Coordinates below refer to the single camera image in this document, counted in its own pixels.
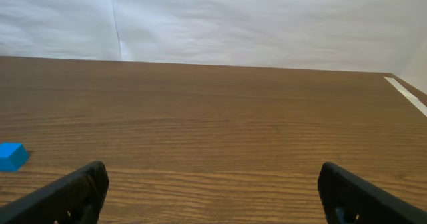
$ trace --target table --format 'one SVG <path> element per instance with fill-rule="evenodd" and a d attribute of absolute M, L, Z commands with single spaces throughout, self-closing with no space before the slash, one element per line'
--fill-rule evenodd
<path fill-rule="evenodd" d="M 102 160 L 100 223 L 326 223 L 332 161 L 427 211 L 427 117 L 383 76 L 1 57 L 0 141 L 31 158 L 0 205 Z"/>

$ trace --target white backdrop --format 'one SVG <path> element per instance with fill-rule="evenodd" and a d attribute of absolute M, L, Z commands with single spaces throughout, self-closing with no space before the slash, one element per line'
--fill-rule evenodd
<path fill-rule="evenodd" d="M 0 55 L 392 72 L 427 92 L 427 0 L 0 0 Z"/>

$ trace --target cube's front face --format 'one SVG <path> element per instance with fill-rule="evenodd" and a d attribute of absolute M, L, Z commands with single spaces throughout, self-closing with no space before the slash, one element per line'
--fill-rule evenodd
<path fill-rule="evenodd" d="M 20 143 L 0 145 L 0 171 L 17 171 L 28 158 L 28 152 Z"/>

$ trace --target blue block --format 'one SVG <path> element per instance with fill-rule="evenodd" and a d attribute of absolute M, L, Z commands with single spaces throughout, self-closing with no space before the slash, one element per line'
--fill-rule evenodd
<path fill-rule="evenodd" d="M 0 145 L 0 171 L 18 171 L 28 158 L 28 152 L 20 143 L 2 143 Z"/>

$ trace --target crease in white backdrop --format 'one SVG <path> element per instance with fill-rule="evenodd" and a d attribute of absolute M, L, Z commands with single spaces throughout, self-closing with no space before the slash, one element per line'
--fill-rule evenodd
<path fill-rule="evenodd" d="M 427 40 L 426 6 L 427 0 L 0 0 L 0 55 L 381 71 L 427 92 L 417 81 L 427 62 L 419 51 Z"/>

